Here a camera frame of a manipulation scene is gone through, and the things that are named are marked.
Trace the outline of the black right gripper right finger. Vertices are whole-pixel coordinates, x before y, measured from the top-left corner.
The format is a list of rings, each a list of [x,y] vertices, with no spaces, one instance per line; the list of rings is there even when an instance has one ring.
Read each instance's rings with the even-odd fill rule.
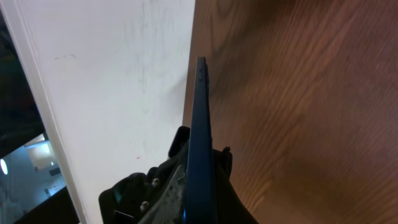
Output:
[[[213,150],[215,168],[215,197],[219,224],[258,224],[240,201],[229,181],[233,168],[233,155],[230,147],[222,151]]]

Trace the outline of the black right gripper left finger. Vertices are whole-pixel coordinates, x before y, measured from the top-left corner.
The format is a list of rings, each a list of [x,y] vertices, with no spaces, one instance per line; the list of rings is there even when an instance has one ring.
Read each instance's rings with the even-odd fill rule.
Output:
[[[128,223],[138,223],[149,208],[162,195],[178,165],[182,154],[187,151],[190,128],[177,129],[169,149],[169,158],[148,173],[136,172],[117,182],[113,187],[100,193],[98,201],[103,223],[117,223],[116,214],[129,215]],[[147,208],[141,209],[143,202]]]

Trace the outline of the blue Galaxy smartphone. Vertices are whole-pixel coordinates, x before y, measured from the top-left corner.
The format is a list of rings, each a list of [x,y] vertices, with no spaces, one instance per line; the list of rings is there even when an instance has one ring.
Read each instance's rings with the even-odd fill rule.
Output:
[[[217,208],[206,58],[196,62],[187,159],[185,223],[216,223]]]

